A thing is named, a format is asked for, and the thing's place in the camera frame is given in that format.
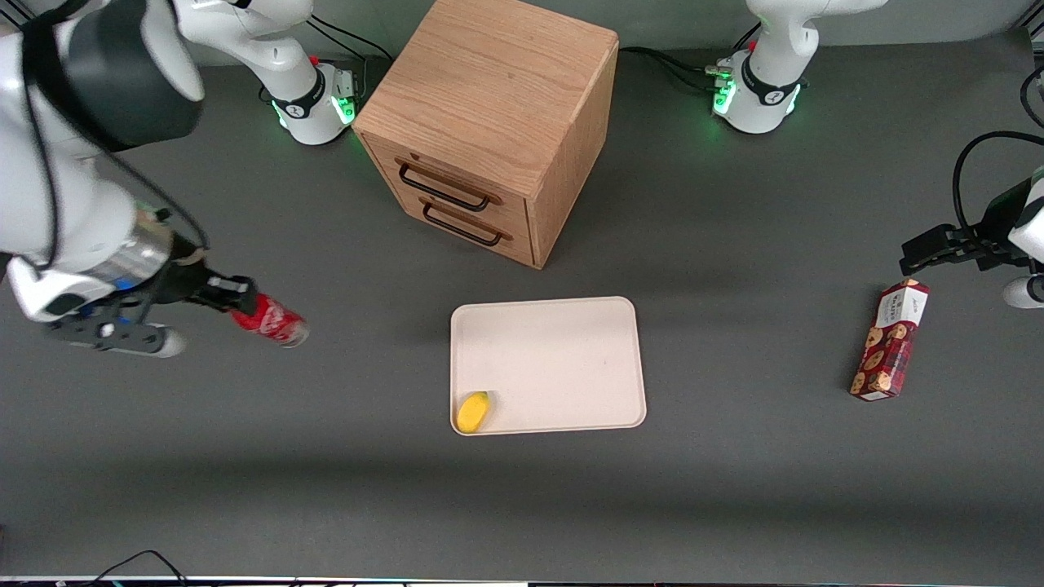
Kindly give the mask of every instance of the cookie image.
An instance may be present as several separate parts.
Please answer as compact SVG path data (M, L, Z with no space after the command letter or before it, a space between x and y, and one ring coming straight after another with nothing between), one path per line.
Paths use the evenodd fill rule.
M892 376L887 373L875 373L870 377L869 388L874 392L886 392L892 389Z
M862 391L862 384L865 382L867 382L867 374L862 372L856 373L855 380L852 381L852 390L850 393L853 396L859 395L859 392Z
M906 328L905 324L897 324L888 331L888 339L902 341L909 332L909 328Z
M871 328L870 329L870 334L867 335L867 347L865 348L869 349L869 348L873 347L874 345L877 345L878 343L881 342L881 338L883 338L883 337L884 337L884 331L883 330L881 330L880 328Z
M862 363L863 371L870 371L878 365L881 365L881 359L884 358L884 351L877 351L876 353L870 355L870 358Z

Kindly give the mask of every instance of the green indicator light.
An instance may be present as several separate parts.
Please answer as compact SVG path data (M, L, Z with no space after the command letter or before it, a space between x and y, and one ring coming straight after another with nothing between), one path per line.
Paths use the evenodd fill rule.
M798 94L800 93L801 93L801 84L798 84L798 87L793 89L793 97L790 98L790 105L786 107L787 114L793 112L793 107L798 104Z
M355 100L352 98L338 98L330 96L330 102L337 110L337 116L345 124L351 124L355 120Z
M279 107L276 105L276 100L272 100L271 108L276 111L276 116L279 116L279 125L286 128L286 120L283 120L283 113L279 110Z
M716 96L714 96L714 110L718 114L725 114L729 112L729 107L732 105L732 98L736 95L736 83L730 80L725 88L718 90Z

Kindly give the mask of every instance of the white tray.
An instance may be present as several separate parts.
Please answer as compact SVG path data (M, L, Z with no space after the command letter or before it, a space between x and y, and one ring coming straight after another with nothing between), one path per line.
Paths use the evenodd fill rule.
M645 420L635 307L626 298L460 306L450 321L450 425L490 392L478 432L633 428Z

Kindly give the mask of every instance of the coca-cola can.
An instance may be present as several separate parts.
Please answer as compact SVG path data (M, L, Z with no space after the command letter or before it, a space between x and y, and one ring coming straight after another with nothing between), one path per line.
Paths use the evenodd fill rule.
M305 319L264 294L258 294L258 309L254 314L238 310L230 313L232 320L243 330L270 338L287 349L292 349L308 338L308 323Z

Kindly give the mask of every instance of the drawer handle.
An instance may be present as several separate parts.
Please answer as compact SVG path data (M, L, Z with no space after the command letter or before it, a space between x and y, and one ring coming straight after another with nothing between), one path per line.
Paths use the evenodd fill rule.
M481 212L482 210L485 210L487 206L490 205L490 196L488 196L488 195L484 196L482 198L482 202L480 202L478 204L468 204L467 202L460 199L459 197L453 197L452 195L450 195L448 193L438 191L438 190L436 190L433 187L426 186L426 185L422 184L421 182L418 182L418 181L414 181L414 180L410 180L409 178L406 177L406 171L409 171L409 163L403 163L402 167L399 168L399 179L402 180L402 183L406 184L407 186L409 186L411 188L419 189L419 190L423 191L424 193L433 195L433 196L437 197L438 199L445 199L446 202L449 202L450 204L453 204L455 206L459 206L460 208L464 208L465 210L469 210L471 212Z
M484 239L484 238L482 238L480 236L475 236L475 235L471 234L470 232L468 232L468 231L466 231L464 229L458 229L458 228L454 227L453 225L451 225L451 224L449 224L447 221L440 220L438 218L432 216L431 214L428 214L428 212L430 212L430 211L431 211L431 205L430 204L425 204L424 205L424 217L429 222L431 222L432 225L435 225L436 227L442 227L442 228L444 228L444 229L446 229L446 230L448 230L448 231L450 231L450 232L452 232L454 234L459 234L460 236L467 238L468 240L473 240L473 241L475 241L475 242L477 242L477 243L479 243L479 244L481 244L483 246L496 246L497 243L500 242L500 239L503 238L503 236L504 236L503 234L501 234L501 233L498 232L497 236L493 237L492 239L487 240L487 239Z

